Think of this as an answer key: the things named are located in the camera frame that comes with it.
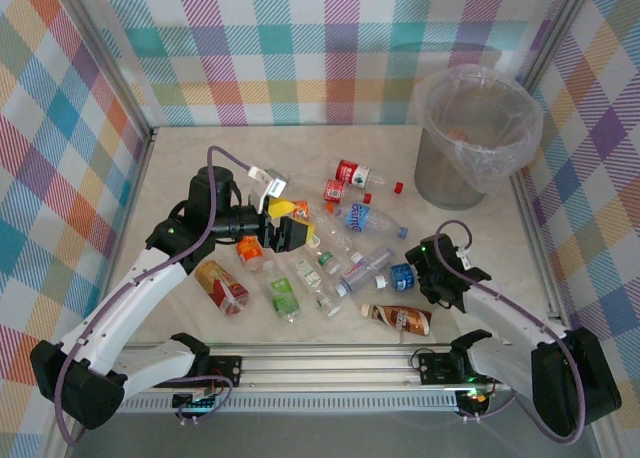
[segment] checkered backdrop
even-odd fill
[[[171,126],[413,121],[429,73],[526,71],[562,2],[84,1],[148,120]]]
[[[640,456],[640,0],[587,0],[535,97],[525,170],[572,325],[602,341]]]
[[[0,457],[40,447],[29,353],[95,306],[141,149],[58,0],[0,0]]]

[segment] trash bin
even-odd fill
[[[477,205],[530,163],[542,107],[512,78],[460,65],[416,85],[422,126],[414,179],[427,201],[449,210]]]

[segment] plastic bag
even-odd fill
[[[418,123],[458,173],[481,193],[533,160],[542,107],[512,78],[460,65],[416,85]]]

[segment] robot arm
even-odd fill
[[[188,199],[176,205],[169,217],[155,227],[146,241],[146,249],[114,291],[60,343],[41,341],[36,345],[31,363],[45,398],[54,401],[56,383],[64,375],[62,409],[87,429],[94,429],[105,423],[125,398],[139,391],[174,378],[211,374],[209,348],[185,333],[174,335],[150,350],[121,352],[160,300],[213,252],[217,243],[235,243],[252,235],[263,247],[278,253],[291,251],[308,241],[313,233],[309,223],[289,217],[281,218],[277,228],[271,223],[269,198],[279,196],[284,180],[271,171],[255,167],[248,171],[264,187],[263,193],[255,195],[259,197],[257,207],[241,203],[231,206],[233,193],[241,201],[233,174],[225,168],[213,167],[216,215],[212,227],[206,229],[211,188],[208,169],[200,169],[191,180]],[[206,239],[193,249],[205,232]],[[182,256],[179,261],[140,278],[147,270],[178,256]],[[121,295],[112,300],[116,293]],[[92,325],[98,316],[100,319]],[[66,373],[62,371],[65,362],[69,363]]]
[[[425,379],[442,382],[448,378],[457,383],[479,377],[499,380],[532,400],[543,422],[560,436],[569,436],[578,428],[582,399],[585,424],[620,408],[620,393],[600,343],[589,330],[567,330],[518,305],[511,306],[508,300],[489,293],[490,283],[488,287],[471,286],[470,282],[486,282],[491,276],[472,268],[465,251],[445,234],[425,238],[405,257],[416,268],[420,291],[431,303],[455,306],[475,316],[509,343],[505,345],[484,330],[464,335],[454,340],[446,358],[431,353],[419,357],[429,370],[421,373],[423,383]],[[577,365],[584,396],[579,395],[568,358],[556,340]]]

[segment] blue label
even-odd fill
[[[365,205],[361,205],[359,203],[354,203],[351,205],[351,210],[349,210],[349,214],[347,215],[347,220],[345,224],[347,228],[355,231],[362,231],[362,229],[367,224],[367,217],[369,216],[369,207]]]
[[[403,263],[391,267],[391,284],[396,291],[410,290],[415,284],[411,266]]]

